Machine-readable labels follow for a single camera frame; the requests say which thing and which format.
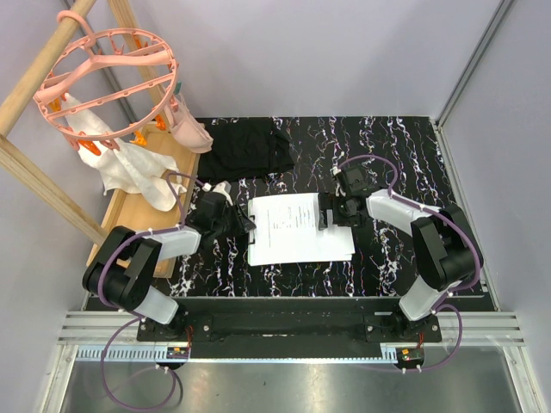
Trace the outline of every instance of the white paper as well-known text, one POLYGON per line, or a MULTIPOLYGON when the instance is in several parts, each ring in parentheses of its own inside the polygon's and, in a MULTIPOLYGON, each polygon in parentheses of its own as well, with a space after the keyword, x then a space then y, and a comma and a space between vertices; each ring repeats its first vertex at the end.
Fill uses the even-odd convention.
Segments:
POLYGON ((263 196, 249 201, 256 230, 250 234, 249 264, 349 261, 352 230, 332 224, 318 231, 318 194, 263 196))

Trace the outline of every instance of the folded black fabric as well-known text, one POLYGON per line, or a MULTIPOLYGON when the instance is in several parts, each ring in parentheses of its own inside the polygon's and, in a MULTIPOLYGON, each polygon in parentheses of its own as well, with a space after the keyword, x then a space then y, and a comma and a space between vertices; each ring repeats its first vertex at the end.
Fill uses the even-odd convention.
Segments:
POLYGON ((210 182, 237 181, 291 170, 289 141, 271 118, 207 125, 213 149, 199 158, 197 175, 210 182))

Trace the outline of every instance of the gray floor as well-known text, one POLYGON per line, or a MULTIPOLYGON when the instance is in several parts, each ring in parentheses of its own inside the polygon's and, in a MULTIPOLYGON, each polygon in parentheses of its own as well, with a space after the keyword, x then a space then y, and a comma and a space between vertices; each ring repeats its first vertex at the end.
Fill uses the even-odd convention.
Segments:
MULTIPOLYGON (((441 349, 428 351, 435 360, 444 355, 441 349)), ((109 385, 115 387, 143 367, 146 365, 108 364, 109 385)), ((178 375, 183 382, 183 401, 175 406, 175 396, 162 411, 521 412, 505 359, 493 348, 462 348, 445 368, 406 376, 374 373, 355 365, 193 363, 180 368, 178 375)), ((116 395, 126 403, 146 407, 161 401, 169 389, 170 379, 151 371, 116 395)), ((63 411, 126 411, 101 394, 99 363, 78 362, 63 411)))

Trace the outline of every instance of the white cloth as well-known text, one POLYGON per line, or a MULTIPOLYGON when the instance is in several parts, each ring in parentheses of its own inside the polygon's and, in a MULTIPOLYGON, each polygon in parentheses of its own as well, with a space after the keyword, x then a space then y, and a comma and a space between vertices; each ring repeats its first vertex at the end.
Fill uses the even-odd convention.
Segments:
MULTIPOLYGON (((72 108, 80 102, 73 96, 65 93, 66 102, 61 102, 62 109, 72 108)), ((87 135, 101 135, 112 132, 109 126, 91 110, 85 109, 76 114, 65 117, 67 124, 76 133, 84 132, 87 135)), ((84 147, 80 147, 78 155, 84 163, 99 170, 105 187, 104 195, 110 189, 119 188, 129 194, 144 195, 145 200, 159 211, 169 211, 176 203, 176 198, 170 191, 166 180, 161 175, 166 170, 178 172, 173 157, 160 155, 148 151, 140 146, 128 144, 121 139, 115 139, 121 148, 119 151, 110 150, 95 142, 102 155, 97 156, 84 147)), ((186 192, 180 183, 172 183, 177 194, 186 192)))

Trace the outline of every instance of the black marble tabletop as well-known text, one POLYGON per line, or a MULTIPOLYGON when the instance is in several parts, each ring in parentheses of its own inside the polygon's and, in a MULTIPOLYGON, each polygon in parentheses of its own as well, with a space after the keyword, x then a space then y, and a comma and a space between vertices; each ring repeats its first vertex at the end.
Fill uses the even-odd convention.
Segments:
MULTIPOLYGON (((204 123, 237 119, 203 119, 204 123)), ((373 153, 399 169, 394 190, 427 205, 454 203, 442 154, 428 118, 322 117, 274 118, 290 138, 294 169, 268 178, 232 183, 241 206, 255 196, 332 192, 331 167, 349 157, 373 153)), ((384 186, 392 171, 367 161, 369 175, 384 186)), ((356 253, 350 262, 309 262, 251 267, 246 237, 219 239, 212 250, 182 257, 169 280, 155 285, 172 297, 184 296, 395 296, 416 277, 411 239, 373 220, 353 231, 356 253)))

